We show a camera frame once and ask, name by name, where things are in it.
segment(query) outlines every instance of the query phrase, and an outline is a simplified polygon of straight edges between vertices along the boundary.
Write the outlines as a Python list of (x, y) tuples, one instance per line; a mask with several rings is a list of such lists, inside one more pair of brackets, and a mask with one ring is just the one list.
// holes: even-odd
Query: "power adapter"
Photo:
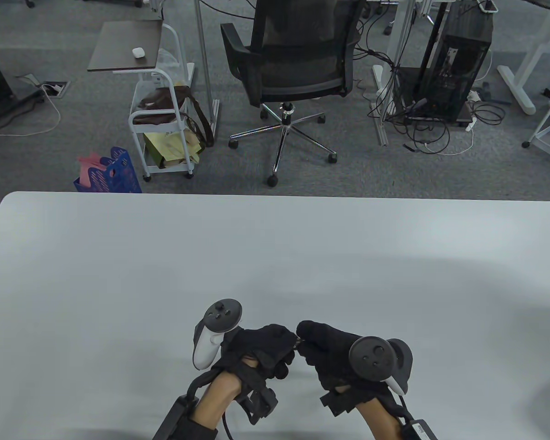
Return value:
[(412, 420), (401, 428), (403, 440), (438, 440), (425, 420)]

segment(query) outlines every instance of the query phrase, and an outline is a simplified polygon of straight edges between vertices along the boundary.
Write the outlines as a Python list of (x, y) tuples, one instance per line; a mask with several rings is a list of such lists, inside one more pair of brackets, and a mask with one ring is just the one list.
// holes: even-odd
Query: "blue plastic basket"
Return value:
[(111, 159), (103, 157), (99, 160), (105, 165), (105, 171), (97, 168), (88, 170), (91, 187), (80, 185), (80, 179), (77, 178), (73, 183), (76, 189), (80, 193), (142, 193), (128, 151), (112, 147), (110, 155)]

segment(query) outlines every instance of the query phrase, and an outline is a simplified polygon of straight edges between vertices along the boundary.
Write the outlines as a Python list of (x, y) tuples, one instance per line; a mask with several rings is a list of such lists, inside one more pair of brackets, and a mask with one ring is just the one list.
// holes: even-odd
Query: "black office chair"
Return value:
[[(238, 140), (281, 128), (281, 140), (273, 174), (267, 184), (277, 185), (277, 170), (289, 133), (328, 152), (336, 163), (336, 152), (315, 141), (296, 125), (325, 114), (292, 120), (292, 101), (352, 90), (352, 53), (360, 40), (357, 21), (365, 0), (257, 0), (250, 46), (244, 46), (232, 23), (221, 25), (222, 38), (232, 74), (242, 81), (251, 105), (261, 108), (261, 119), (269, 115), (279, 122), (231, 136), (229, 147)], [(281, 116), (265, 103), (283, 103)]]

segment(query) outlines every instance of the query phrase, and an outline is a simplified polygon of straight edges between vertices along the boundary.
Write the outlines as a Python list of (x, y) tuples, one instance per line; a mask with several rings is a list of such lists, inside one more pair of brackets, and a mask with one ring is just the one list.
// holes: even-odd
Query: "hand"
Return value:
[(362, 379), (350, 366), (348, 352), (360, 336), (313, 321), (300, 322), (297, 335), (302, 339), (297, 350), (308, 365), (315, 367), (323, 389), (349, 392), (354, 396), (352, 400), (360, 402), (379, 396), (391, 397), (386, 383)]
[(214, 367), (226, 368), (244, 361), (255, 367), (263, 379), (285, 379), (289, 373), (297, 336), (282, 325), (266, 325), (258, 330), (230, 331), (222, 343), (222, 356)]

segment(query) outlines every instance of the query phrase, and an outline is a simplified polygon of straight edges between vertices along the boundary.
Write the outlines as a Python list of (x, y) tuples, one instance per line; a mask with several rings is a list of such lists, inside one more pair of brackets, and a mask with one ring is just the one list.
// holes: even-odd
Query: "brown bag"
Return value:
[[(214, 145), (214, 134), (212, 133), (212, 128), (210, 127), (210, 123), (208, 123), (208, 119), (206, 119), (206, 115), (204, 115), (204, 112), (200, 108), (200, 104), (193, 97), (191, 89), (188, 86), (174, 86), (174, 90), (180, 108), (183, 105), (183, 102), (185, 102), (185, 98), (189, 98), (189, 100), (193, 103), (193, 108), (200, 118), (205, 135), (199, 129), (198, 124), (196, 124), (196, 122), (189, 117), (189, 115), (181, 113), (181, 115), (186, 119), (187, 127), (198, 137), (202, 148), (212, 147), (212, 145)], [(139, 103), (138, 108), (142, 110), (172, 109), (173, 101), (171, 100), (171, 92), (169, 88), (158, 88), (155, 92), (145, 96)], [(137, 116), (134, 119), (135, 124), (153, 125), (167, 124), (173, 121), (175, 121), (175, 115), (173, 114)]]

